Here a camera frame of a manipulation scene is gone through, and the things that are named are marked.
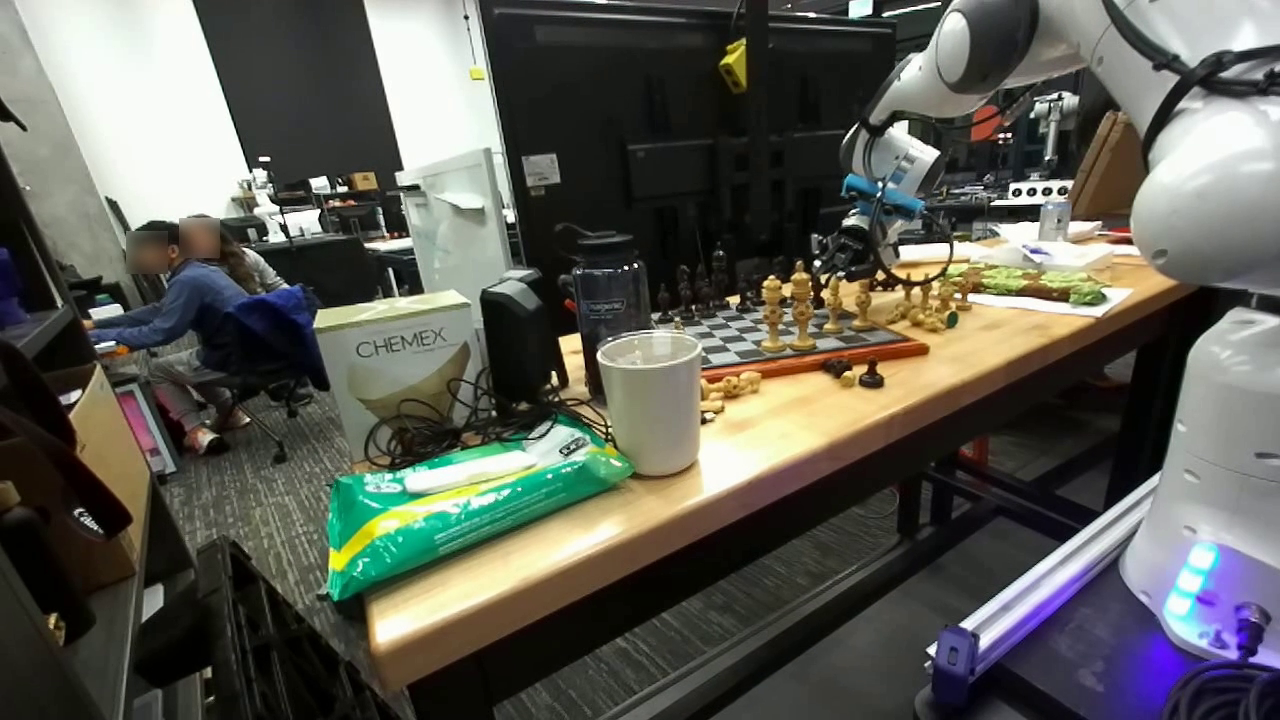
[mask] chess board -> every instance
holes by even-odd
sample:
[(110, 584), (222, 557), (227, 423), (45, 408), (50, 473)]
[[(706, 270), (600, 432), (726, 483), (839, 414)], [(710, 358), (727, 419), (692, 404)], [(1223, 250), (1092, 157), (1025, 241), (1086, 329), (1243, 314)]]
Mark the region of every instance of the chess board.
[(811, 353), (801, 353), (795, 323), (785, 317), (779, 323), (779, 349), (765, 349), (765, 317), (759, 307), (751, 314), (731, 314), (721, 307), (714, 317), (699, 317), (696, 323), (686, 323), (699, 345), (706, 345), (706, 375), (727, 375), (727, 371), (759, 371), (759, 375), (787, 375), (787, 371), (817, 371), (827, 361), (849, 361), (849, 364), (872, 364), (872, 361), (897, 361), (897, 358), (923, 358), (929, 345), (893, 332), (893, 329), (854, 329), (849, 320), (839, 323), (835, 336), (824, 332), (824, 307), (811, 314)]

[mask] green item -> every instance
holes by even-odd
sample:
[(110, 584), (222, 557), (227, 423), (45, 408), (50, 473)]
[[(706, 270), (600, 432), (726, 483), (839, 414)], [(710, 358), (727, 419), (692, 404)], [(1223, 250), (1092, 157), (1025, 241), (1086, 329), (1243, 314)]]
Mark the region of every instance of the green item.
[(529, 437), (455, 450), (400, 473), (329, 483), (329, 600), (353, 600), (459, 548), (600, 495), (631, 466), (581, 416)]
[(1040, 298), (1055, 304), (1096, 307), (1110, 304), (1110, 290), (1081, 270), (1025, 270), (1025, 264), (988, 264), (976, 275), (976, 290), (983, 298)]

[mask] bag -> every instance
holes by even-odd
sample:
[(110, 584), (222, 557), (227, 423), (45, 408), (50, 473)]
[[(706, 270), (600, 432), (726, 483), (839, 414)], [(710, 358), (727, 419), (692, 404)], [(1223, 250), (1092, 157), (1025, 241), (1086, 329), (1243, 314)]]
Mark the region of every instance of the bag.
[(329, 483), (329, 600), (353, 600), (384, 579), (440, 564), (459, 548), (524, 528), (600, 495), (631, 466), (578, 416), (529, 437), (459, 450), (400, 473)]

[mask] paper cup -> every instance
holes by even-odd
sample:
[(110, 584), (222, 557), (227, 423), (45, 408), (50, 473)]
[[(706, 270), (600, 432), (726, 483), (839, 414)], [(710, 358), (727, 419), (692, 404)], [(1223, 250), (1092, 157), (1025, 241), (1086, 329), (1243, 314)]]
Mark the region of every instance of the paper cup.
[(699, 450), (699, 345), (681, 329), (646, 329), (597, 353), (610, 419), (635, 475), (678, 475)]

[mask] woman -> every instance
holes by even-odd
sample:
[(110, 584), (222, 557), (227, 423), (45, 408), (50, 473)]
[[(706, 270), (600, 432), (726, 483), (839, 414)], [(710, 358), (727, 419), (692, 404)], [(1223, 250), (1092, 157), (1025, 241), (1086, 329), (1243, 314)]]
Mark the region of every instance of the woman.
[(192, 256), (222, 264), (249, 298), (286, 290), (275, 270), (259, 253), (246, 250), (222, 222), (189, 216), (185, 232), (192, 236)]

